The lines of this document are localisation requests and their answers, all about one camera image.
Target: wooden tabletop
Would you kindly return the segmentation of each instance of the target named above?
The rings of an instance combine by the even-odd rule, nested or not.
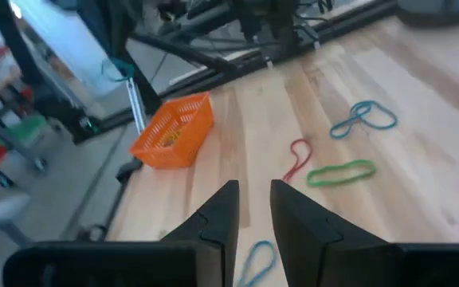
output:
[[[347,138],[331,139],[330,127],[361,100],[388,107],[398,126],[376,131],[356,124]],[[238,179],[239,277],[250,246],[274,241],[270,180],[293,165],[290,143],[307,138],[314,153],[292,179],[297,190],[388,241],[459,242],[459,26],[417,31],[384,19],[216,88],[211,102],[214,128],[194,165],[137,171],[111,240],[160,239],[227,180]],[[372,113],[371,120],[387,122]],[[376,174],[339,187],[306,187],[311,169],[353,159],[373,160]],[[254,270],[266,260],[258,258]],[[287,285],[281,264],[261,285]]]

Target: plastic basket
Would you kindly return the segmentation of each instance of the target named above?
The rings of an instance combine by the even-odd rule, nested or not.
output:
[[[189,167],[213,124],[208,92],[169,100],[129,151],[151,167]]]

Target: teal rubber band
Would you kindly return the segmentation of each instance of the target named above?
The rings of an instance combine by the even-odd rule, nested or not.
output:
[[[342,171],[342,170],[347,170],[347,169],[351,169],[351,168],[355,168],[359,166],[364,166],[367,170],[364,171],[360,175],[355,175],[355,176],[352,176],[346,179],[320,180],[320,181],[315,181],[312,179],[313,177],[317,175],[322,175],[330,171]],[[375,163],[367,159],[357,159],[357,160],[353,160],[349,163],[345,163],[342,165],[331,165],[331,166],[326,166],[326,167],[312,170],[308,173],[308,176],[306,178],[306,183],[308,187],[329,187],[329,186],[335,186],[335,185],[340,185],[344,183],[352,183],[356,180],[365,179],[367,177],[372,176],[375,172],[376,172]]]
[[[105,74],[106,66],[110,63],[112,63],[123,74],[123,77],[112,78],[112,77],[108,77],[108,75]],[[102,65],[100,67],[100,74],[102,74],[104,78],[106,78],[107,80],[111,82],[119,83],[122,81],[127,81],[134,76],[134,66],[124,61],[121,61],[120,59],[109,58],[102,62]]]
[[[364,118],[364,116],[367,113],[371,112],[371,109],[373,107],[376,107],[380,111],[385,112],[388,116],[390,116],[390,118],[393,120],[392,123],[380,126],[380,125],[373,124],[370,121],[366,120]],[[331,130],[329,132],[331,138],[335,139],[335,140],[340,140],[340,139],[348,136],[348,134],[350,133],[351,127],[355,123],[357,123],[358,121],[362,122],[363,124],[365,124],[366,126],[368,126],[370,128],[374,128],[374,129],[377,129],[377,130],[386,130],[386,129],[389,129],[389,128],[393,128],[394,126],[396,126],[398,124],[398,117],[391,110],[383,107],[381,104],[377,103],[376,101],[374,101],[374,100],[364,100],[364,101],[361,101],[361,102],[359,102],[357,104],[354,104],[354,106],[351,107],[350,116],[349,116],[348,120],[344,120],[344,121],[342,121],[340,123],[337,123],[331,128]],[[335,131],[337,131],[337,130],[345,127],[345,126],[347,128],[344,130],[344,132],[338,133],[338,134],[335,133]]]
[[[266,247],[272,251],[272,260],[270,263],[262,269],[260,272],[258,272],[254,277],[252,277],[248,282],[245,282],[245,279],[247,278],[247,273],[249,272],[251,268],[251,262],[254,259],[254,256],[256,255],[256,252],[260,249]],[[238,281],[237,287],[252,287],[255,286],[267,273],[270,272],[270,270],[275,266],[277,261],[277,252],[276,249],[274,248],[274,245],[270,241],[260,241],[256,242],[254,246],[251,248],[249,251],[249,255],[245,259],[244,262],[244,268],[242,269],[242,276],[240,277],[240,280]]]

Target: cable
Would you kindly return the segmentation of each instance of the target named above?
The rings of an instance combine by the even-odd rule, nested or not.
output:
[[[214,41],[212,41],[212,39],[210,39],[209,37],[206,37],[205,39],[210,42],[210,44],[212,45],[212,48],[217,49],[217,47],[215,46],[215,43],[214,43]],[[221,57],[224,57],[224,54],[221,51],[217,51],[217,52],[219,53],[219,55]]]
[[[155,77],[157,77],[157,74],[159,73],[160,68],[163,67],[164,61],[166,60],[167,55],[169,55],[169,53],[164,53],[162,60],[160,60],[160,63],[157,66],[157,69],[155,69],[155,72],[153,72],[153,76],[151,77],[151,80],[150,80],[150,85],[153,84],[153,80],[155,80]]]

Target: black metal bar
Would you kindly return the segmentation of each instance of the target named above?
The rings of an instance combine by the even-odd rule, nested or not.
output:
[[[7,0],[0,0],[0,33],[22,71],[23,81],[32,86],[45,83],[44,77],[38,70],[33,56],[15,24],[14,15]]]
[[[130,38],[146,45],[150,45],[156,49],[161,49],[167,53],[172,53],[186,61],[196,61],[199,64],[205,65],[207,68],[215,69],[219,72],[227,72],[236,68],[233,64],[224,59],[219,57],[209,57],[204,53],[200,53],[194,49],[191,49],[187,45],[178,42],[172,43],[168,40],[164,40],[162,37],[158,37],[153,34],[133,33]]]
[[[97,17],[94,17],[94,15],[91,15],[91,13],[95,13],[95,12],[97,12],[96,14]],[[155,112],[157,112],[160,105],[162,104],[162,101],[157,96],[157,92],[153,89],[150,82],[147,80],[147,78],[143,75],[143,73],[139,69],[139,66],[135,63],[131,54],[127,51],[125,47],[126,41],[122,41],[121,43],[112,43],[111,42],[112,37],[110,34],[110,31],[112,30],[103,29],[104,27],[107,28],[106,26],[106,22],[107,22],[107,23],[111,23],[112,26],[115,26],[115,27],[119,26],[120,27],[120,31],[118,31],[119,33],[127,34],[128,32],[125,31],[124,29],[128,28],[130,24],[125,22],[124,24],[127,24],[127,25],[122,25],[122,23],[120,23],[121,21],[126,20],[125,15],[120,15],[121,18],[118,18],[117,14],[114,14],[110,11],[110,9],[108,8],[108,3],[103,2],[103,1],[100,2],[98,6],[97,5],[82,6],[81,10],[78,11],[78,14],[80,15],[81,19],[84,21],[86,26],[88,27],[92,35],[95,36],[95,39],[99,42],[99,45],[102,47],[102,49],[105,51],[105,53],[109,57],[116,57],[120,59],[121,61],[127,62],[128,64],[135,67],[134,75],[133,75],[134,82],[137,85],[139,94],[141,95],[141,100],[145,107],[145,113],[147,115],[155,114]],[[127,71],[125,71],[124,69],[118,66],[116,67],[122,74],[126,74]]]
[[[366,5],[357,7],[344,14],[331,18],[329,22],[321,22],[312,28],[319,34],[320,43],[325,43],[334,38],[341,37],[351,31],[360,29],[374,21],[392,15],[395,11],[394,0],[377,0]],[[272,62],[280,63],[306,53],[313,49],[312,41],[305,40],[300,44],[295,53],[280,53],[272,58]],[[266,67],[266,63],[259,51],[251,52],[232,60],[231,63],[237,66],[232,72],[216,73],[213,70],[204,70],[196,73],[173,87],[170,87],[159,94],[161,99],[174,98],[189,95],[194,92],[202,92],[223,85],[229,81],[243,77],[249,73]],[[132,121],[132,111],[130,108],[119,113],[118,116],[111,118],[110,124],[104,123],[102,129],[94,136],[110,131],[121,125],[128,124]]]
[[[332,11],[334,7],[334,0],[327,0],[327,10]]]
[[[232,11],[230,4],[224,2],[191,20],[186,16],[180,18],[180,29],[163,36],[170,41],[193,40],[192,34],[204,35],[234,20],[237,20],[237,15]]]
[[[325,13],[324,3],[321,2],[320,0],[318,1],[318,10],[320,10],[321,14]]]

